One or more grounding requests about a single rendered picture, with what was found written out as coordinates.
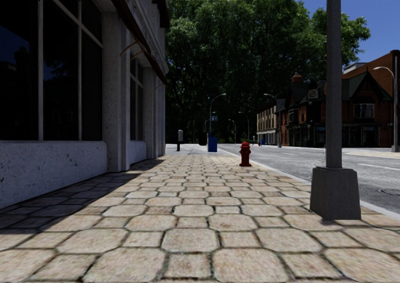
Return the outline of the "red fire hydrant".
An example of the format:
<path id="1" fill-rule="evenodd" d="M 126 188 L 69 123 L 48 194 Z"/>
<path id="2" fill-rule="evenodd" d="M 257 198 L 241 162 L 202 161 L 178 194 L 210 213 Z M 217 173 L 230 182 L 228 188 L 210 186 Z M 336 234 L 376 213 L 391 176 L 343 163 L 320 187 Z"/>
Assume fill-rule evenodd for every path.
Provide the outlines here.
<path id="1" fill-rule="evenodd" d="M 239 166 L 241 167 L 250 167 L 250 154 L 251 154 L 251 149 L 250 149 L 250 144 L 247 141 L 244 141 L 241 143 L 240 147 L 240 155 L 241 155 L 241 163 Z"/>

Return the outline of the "tan brick building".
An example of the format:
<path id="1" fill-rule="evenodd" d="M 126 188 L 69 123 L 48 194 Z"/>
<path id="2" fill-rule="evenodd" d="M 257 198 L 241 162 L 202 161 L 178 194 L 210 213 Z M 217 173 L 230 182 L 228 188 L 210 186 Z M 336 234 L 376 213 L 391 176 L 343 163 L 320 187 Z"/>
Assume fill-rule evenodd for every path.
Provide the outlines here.
<path id="1" fill-rule="evenodd" d="M 281 144 L 283 138 L 282 131 L 282 111 L 285 109 L 285 99 L 282 99 L 281 109 Z M 277 128 L 277 110 L 276 102 L 272 99 L 264 103 L 257 110 L 257 136 L 260 146 L 277 145 L 278 128 Z"/>

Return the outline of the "trees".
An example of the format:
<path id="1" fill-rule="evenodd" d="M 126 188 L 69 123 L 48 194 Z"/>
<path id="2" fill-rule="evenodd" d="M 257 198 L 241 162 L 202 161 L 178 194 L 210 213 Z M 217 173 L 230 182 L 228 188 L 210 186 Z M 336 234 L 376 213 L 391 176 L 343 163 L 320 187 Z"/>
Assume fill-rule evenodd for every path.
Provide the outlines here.
<path id="1" fill-rule="evenodd" d="M 166 58 L 168 141 L 209 131 L 221 142 L 256 135 L 256 111 L 270 97 L 285 95 L 291 77 L 326 77 L 324 8 L 309 12 L 299 0 L 169 0 Z"/>

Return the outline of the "dark gabled brick building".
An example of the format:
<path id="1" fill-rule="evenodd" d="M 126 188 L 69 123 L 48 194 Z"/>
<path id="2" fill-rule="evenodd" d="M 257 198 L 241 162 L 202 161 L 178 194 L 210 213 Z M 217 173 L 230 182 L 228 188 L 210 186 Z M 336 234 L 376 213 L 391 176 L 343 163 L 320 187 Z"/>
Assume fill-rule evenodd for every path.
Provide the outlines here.
<path id="1" fill-rule="evenodd" d="M 281 142 L 324 147 L 326 82 L 305 82 L 294 75 L 280 108 Z M 342 80 L 342 147 L 389 147 L 393 142 L 393 99 L 365 71 Z"/>

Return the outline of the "pale concrete building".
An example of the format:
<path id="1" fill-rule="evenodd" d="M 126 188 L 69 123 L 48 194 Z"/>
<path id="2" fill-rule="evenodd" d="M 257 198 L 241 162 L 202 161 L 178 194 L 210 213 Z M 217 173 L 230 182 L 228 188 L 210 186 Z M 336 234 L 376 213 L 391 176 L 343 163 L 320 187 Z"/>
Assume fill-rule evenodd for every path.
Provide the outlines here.
<path id="1" fill-rule="evenodd" d="M 0 0 L 0 209 L 165 154 L 168 0 Z"/>

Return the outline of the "grey pole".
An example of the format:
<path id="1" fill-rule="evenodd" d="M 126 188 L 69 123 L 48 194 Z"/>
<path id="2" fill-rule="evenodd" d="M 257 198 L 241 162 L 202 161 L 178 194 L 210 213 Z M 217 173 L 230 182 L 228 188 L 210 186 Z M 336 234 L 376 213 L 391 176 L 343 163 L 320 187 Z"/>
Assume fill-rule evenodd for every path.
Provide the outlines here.
<path id="1" fill-rule="evenodd" d="M 341 1 L 327 0 L 325 165 L 312 170 L 310 210 L 325 220 L 359 220 L 357 172 L 342 167 Z"/>

